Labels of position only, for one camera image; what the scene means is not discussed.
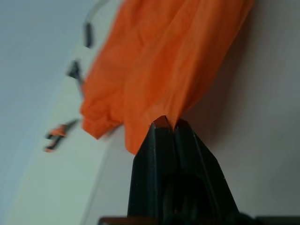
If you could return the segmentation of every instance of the cable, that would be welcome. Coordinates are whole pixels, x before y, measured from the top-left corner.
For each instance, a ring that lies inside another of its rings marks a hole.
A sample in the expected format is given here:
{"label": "cable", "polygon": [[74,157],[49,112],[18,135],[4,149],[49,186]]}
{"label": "cable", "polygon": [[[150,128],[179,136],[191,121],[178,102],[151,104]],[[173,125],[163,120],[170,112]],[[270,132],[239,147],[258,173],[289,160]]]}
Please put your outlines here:
{"label": "cable", "polygon": [[89,11],[84,21],[84,33],[85,33],[85,44],[87,48],[91,48],[93,45],[93,27],[92,19],[96,13],[101,9],[109,0],[99,0]]}

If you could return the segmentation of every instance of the white wall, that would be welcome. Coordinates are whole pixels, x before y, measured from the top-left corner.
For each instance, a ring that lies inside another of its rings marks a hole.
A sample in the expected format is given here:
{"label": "white wall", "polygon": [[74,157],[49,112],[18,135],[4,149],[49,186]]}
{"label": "white wall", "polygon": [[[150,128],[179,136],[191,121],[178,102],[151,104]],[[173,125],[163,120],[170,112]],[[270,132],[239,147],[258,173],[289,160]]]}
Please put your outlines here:
{"label": "white wall", "polygon": [[0,224],[93,3],[0,1]]}

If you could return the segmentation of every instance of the orange cloth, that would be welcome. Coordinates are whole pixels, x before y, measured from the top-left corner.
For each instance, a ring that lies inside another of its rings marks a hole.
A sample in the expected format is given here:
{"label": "orange cloth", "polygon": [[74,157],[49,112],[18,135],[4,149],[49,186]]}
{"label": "orange cloth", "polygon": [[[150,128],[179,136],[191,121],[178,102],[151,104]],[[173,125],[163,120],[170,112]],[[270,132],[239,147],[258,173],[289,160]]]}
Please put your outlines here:
{"label": "orange cloth", "polygon": [[83,129],[124,123],[136,154],[149,125],[172,127],[208,90],[254,0],[127,0],[83,86]]}

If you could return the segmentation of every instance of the gray wall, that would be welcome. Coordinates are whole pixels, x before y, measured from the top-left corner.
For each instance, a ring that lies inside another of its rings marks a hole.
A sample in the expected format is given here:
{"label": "gray wall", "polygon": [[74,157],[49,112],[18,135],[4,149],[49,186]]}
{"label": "gray wall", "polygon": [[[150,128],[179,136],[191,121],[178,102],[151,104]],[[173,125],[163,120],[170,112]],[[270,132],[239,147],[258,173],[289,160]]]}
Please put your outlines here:
{"label": "gray wall", "polygon": [[258,0],[185,118],[251,215],[300,215],[300,1]]}
{"label": "gray wall", "polygon": [[0,0],[0,224],[94,0]]}

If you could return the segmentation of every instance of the small clamp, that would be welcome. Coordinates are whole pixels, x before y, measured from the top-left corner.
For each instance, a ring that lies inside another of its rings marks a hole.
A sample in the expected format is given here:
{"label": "small clamp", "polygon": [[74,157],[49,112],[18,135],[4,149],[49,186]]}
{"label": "small clamp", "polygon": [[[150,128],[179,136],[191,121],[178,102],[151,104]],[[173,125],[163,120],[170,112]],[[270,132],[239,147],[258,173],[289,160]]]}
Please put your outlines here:
{"label": "small clamp", "polygon": [[81,77],[81,68],[80,68],[80,65],[79,65],[79,61],[75,60],[75,61],[72,62],[71,69],[67,73],[67,76],[76,79],[79,92],[80,92],[81,96],[84,97],[84,94],[83,94],[83,83],[84,83],[84,81]]}
{"label": "small clamp", "polygon": [[53,140],[50,145],[45,148],[45,152],[52,152],[59,142],[67,136],[68,130],[78,122],[78,119],[72,120],[67,124],[61,124],[58,128],[53,129],[46,136],[47,139]]}

